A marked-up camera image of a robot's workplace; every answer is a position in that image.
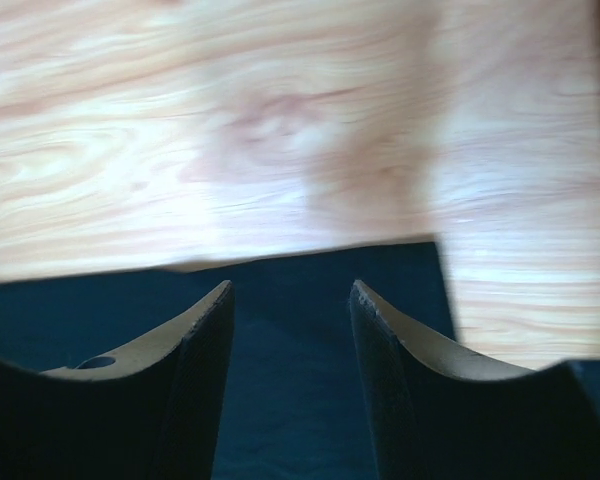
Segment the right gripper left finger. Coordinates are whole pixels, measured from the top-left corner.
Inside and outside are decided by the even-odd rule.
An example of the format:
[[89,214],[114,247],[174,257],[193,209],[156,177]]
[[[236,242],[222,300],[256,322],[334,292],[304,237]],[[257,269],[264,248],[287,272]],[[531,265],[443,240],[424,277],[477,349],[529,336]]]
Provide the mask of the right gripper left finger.
[[222,282],[76,368],[0,359],[0,479],[208,479],[234,335]]

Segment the black t-shirt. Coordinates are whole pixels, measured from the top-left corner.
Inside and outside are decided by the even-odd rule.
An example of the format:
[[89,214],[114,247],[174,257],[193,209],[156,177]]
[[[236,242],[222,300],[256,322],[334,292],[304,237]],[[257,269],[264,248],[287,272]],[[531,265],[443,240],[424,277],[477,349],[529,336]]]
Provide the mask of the black t-shirt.
[[454,340],[434,244],[365,247],[199,271],[0,285],[0,359],[43,372],[124,345],[222,282],[234,335],[208,479],[382,479],[376,471],[350,296],[366,284]]

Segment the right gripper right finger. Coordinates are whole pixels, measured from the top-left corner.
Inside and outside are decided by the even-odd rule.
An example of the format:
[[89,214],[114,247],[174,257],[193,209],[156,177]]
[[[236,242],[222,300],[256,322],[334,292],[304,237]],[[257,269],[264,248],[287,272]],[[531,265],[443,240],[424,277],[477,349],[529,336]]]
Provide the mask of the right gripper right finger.
[[600,479],[600,360],[509,364],[362,282],[350,314],[380,478]]

